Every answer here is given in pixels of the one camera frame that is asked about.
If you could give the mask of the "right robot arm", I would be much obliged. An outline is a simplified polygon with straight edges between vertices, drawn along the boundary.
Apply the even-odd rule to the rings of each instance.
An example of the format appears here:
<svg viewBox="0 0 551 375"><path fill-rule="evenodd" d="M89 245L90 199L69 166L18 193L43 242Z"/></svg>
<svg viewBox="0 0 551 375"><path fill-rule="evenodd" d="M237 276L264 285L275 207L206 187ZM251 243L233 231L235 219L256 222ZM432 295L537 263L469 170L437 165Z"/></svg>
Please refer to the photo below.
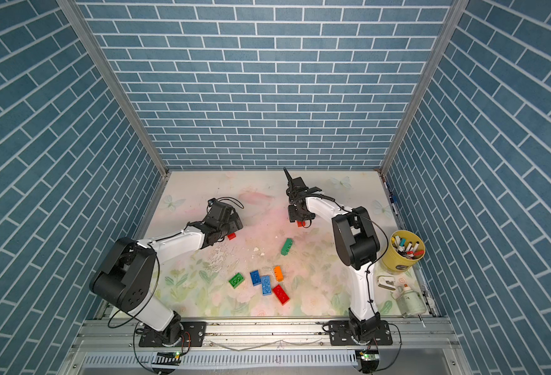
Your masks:
<svg viewBox="0 0 551 375"><path fill-rule="evenodd" d="M317 187L286 189L291 222L311 222L319 217L333 228L334 245L341 262L349 268L349 328L353 339L367 343L375 339L381 317L374 302L371 266L378 259L380 241L363 207L346 208Z"/></svg>

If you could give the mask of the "orange lego brick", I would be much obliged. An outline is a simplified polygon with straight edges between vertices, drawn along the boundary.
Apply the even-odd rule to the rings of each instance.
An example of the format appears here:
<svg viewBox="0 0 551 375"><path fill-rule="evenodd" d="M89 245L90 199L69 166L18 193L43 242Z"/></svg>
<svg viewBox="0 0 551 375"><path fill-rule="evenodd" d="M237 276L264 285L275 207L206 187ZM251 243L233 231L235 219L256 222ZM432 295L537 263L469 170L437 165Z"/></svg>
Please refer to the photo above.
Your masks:
<svg viewBox="0 0 551 375"><path fill-rule="evenodd" d="M273 272L274 272L274 275L275 275L275 279L278 282L282 282L284 280L283 271L282 271L280 266L274 267Z"/></svg>

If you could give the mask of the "green long lego brick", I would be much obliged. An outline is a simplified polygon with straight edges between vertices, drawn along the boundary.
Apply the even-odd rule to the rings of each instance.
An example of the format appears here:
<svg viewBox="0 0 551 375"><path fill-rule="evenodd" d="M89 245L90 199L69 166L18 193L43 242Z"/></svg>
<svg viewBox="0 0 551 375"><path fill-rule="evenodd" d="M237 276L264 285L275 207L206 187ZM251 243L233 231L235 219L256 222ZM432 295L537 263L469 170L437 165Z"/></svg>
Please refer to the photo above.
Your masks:
<svg viewBox="0 0 551 375"><path fill-rule="evenodd" d="M281 248L280 254L282 256L287 256L290 253L293 243L294 242L292 238L287 238L283 244L283 247Z"/></svg>

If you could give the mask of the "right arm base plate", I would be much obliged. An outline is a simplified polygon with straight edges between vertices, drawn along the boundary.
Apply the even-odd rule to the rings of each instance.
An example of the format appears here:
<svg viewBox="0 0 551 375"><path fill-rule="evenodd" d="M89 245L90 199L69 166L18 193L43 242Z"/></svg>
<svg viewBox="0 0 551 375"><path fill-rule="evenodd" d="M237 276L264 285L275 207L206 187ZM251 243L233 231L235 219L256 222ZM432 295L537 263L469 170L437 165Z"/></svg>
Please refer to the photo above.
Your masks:
<svg viewBox="0 0 551 375"><path fill-rule="evenodd" d="M393 344L390 326L386 320L380 320L378 324L330 320L322 325L322 329L329 337L332 346L389 346Z"/></svg>

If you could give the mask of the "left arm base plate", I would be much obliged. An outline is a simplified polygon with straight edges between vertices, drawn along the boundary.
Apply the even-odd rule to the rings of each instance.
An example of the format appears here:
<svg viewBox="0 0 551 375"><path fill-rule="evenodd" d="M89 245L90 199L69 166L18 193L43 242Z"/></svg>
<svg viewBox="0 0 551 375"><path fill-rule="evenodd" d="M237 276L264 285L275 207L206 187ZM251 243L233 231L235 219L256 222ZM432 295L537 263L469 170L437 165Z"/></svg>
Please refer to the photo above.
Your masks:
<svg viewBox="0 0 551 375"><path fill-rule="evenodd" d="M143 326L136 328L140 335L141 348L201 347L205 339L207 323L205 321L179 321L170 324L164 331Z"/></svg>

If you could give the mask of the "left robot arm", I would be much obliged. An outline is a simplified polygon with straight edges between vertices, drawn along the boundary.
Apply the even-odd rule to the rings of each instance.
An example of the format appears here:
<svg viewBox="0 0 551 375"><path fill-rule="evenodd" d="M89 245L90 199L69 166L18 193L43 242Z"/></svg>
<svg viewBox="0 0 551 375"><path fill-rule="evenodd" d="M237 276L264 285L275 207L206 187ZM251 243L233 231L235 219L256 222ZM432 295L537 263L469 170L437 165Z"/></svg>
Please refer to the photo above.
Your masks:
<svg viewBox="0 0 551 375"><path fill-rule="evenodd" d="M205 218L181 231L140 240L123 237L114 243L89 283L92 293L144 324L162 346L183 339L181 316L154 296L161 266L171 259L234 238L243 228L236 210L244 204L233 197L208 200Z"/></svg>

